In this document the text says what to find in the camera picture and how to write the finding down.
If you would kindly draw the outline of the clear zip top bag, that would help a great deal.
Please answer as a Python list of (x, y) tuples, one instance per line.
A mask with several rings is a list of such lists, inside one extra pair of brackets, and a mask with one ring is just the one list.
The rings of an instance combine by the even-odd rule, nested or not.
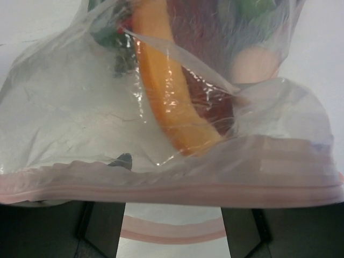
[[(332, 130), (314, 93), (278, 76), (231, 81), (231, 62), (248, 47), (274, 52), (280, 67), (303, 1), (281, 1), (285, 19), (266, 41), (226, 37), (228, 79), (174, 38), (125, 30), (136, 58), (139, 38), (233, 96), (233, 136), (191, 155), (179, 152), (159, 126), (138, 58), (134, 71), (114, 77), (114, 54), (88, 32), (114, 2), (83, 1), (67, 29), (13, 62), (1, 88), (2, 204), (84, 200), (266, 209), (343, 201)], [(141, 1), (129, 2), (134, 11)]]

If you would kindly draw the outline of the dark red fake food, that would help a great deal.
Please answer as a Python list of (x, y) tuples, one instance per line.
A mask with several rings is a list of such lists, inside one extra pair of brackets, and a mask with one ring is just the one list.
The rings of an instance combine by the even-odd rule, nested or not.
[[(235, 1), (168, 1), (167, 10), (175, 44), (228, 79), (230, 50), (226, 37), (238, 22)], [(190, 68), (182, 71), (198, 115), (221, 136), (233, 136), (233, 96)]]

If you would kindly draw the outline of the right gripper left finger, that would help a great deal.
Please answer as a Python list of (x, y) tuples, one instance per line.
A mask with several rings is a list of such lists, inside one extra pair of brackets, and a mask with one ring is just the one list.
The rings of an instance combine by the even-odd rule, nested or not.
[(116, 257), (124, 203), (1, 205), (1, 257)]

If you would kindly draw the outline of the orange papaya slice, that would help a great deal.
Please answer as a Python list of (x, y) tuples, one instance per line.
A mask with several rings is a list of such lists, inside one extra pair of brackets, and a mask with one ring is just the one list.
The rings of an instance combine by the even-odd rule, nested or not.
[[(166, 1), (141, 1), (132, 29), (172, 41)], [(223, 137), (192, 105), (181, 65), (143, 40), (135, 39), (139, 70), (153, 114), (172, 145), (183, 155), (202, 154)]]

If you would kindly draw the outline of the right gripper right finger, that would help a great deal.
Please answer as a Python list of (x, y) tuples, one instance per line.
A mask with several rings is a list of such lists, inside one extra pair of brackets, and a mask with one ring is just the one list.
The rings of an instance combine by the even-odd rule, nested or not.
[(231, 257), (343, 257), (343, 204), (221, 210)]

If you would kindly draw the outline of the fake lychee bunch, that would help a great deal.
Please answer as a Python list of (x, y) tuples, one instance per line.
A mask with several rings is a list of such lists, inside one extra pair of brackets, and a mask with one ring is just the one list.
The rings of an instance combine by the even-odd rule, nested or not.
[(114, 54), (114, 77), (131, 73), (137, 64), (134, 39), (125, 32), (132, 28), (132, 12), (129, 1), (115, 1), (114, 6), (98, 15), (88, 29), (98, 45)]

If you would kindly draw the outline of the pink fake peach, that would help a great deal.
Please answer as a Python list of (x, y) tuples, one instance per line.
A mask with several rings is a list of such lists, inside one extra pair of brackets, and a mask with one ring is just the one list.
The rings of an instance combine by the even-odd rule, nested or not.
[(280, 61), (274, 52), (259, 46), (248, 47), (240, 51), (232, 60), (231, 81), (243, 84), (276, 78), (279, 65)]

